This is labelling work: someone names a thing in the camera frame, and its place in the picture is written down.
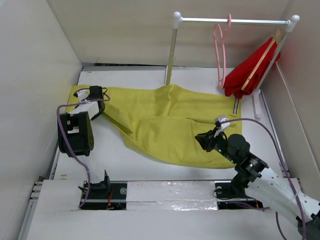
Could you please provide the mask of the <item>yellow-green trousers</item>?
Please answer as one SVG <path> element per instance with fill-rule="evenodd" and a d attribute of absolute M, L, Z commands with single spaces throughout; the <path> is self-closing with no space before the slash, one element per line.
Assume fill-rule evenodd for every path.
<path fill-rule="evenodd" d="M 234 167 L 218 152 L 204 151 L 195 137 L 212 130 L 220 116 L 231 120 L 226 135 L 241 134 L 238 99 L 175 84 L 157 89 L 109 87 L 106 94 L 103 115 L 128 148 L 173 165 Z"/>

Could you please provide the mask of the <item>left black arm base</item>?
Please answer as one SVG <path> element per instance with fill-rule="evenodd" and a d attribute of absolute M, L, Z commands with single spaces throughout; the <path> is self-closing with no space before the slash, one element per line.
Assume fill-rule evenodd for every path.
<path fill-rule="evenodd" d="M 98 183 L 90 183 L 90 189 L 85 200 L 88 183 L 78 187 L 81 191 L 80 209 L 82 210 L 107 210 L 122 211 L 127 209 L 126 181 L 110 181 L 107 172 L 104 172 L 104 180 Z"/>

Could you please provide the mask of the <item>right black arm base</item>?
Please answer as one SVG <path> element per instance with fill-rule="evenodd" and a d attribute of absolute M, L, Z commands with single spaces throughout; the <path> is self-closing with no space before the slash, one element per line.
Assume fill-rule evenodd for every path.
<path fill-rule="evenodd" d="M 260 201 L 246 195 L 249 182 L 239 173 L 231 181 L 216 181 L 212 195 L 218 200 L 218 208 L 263 210 Z"/>

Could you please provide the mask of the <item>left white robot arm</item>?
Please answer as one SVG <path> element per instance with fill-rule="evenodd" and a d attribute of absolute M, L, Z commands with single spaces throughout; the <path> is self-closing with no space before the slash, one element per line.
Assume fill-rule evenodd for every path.
<path fill-rule="evenodd" d="M 80 187 L 86 194 L 107 198 L 111 194 L 110 178 L 105 170 L 99 170 L 97 161 L 90 153 L 95 139 L 92 121 L 102 115 L 110 100 L 107 88 L 93 85 L 75 90 L 66 105 L 65 113 L 57 110 L 58 147 L 61 153 L 81 164 L 87 173 L 87 182 Z"/>

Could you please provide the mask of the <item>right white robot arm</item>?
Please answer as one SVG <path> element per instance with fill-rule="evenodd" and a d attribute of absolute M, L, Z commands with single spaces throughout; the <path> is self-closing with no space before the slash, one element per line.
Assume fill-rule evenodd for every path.
<path fill-rule="evenodd" d="M 235 165 L 236 176 L 225 192 L 238 198 L 254 198 L 285 217 L 307 240 L 320 238 L 320 202 L 277 175 L 266 162 L 250 152 L 250 144 L 240 134 L 227 137 L 210 130 L 195 136 L 206 152 L 217 151 Z"/>

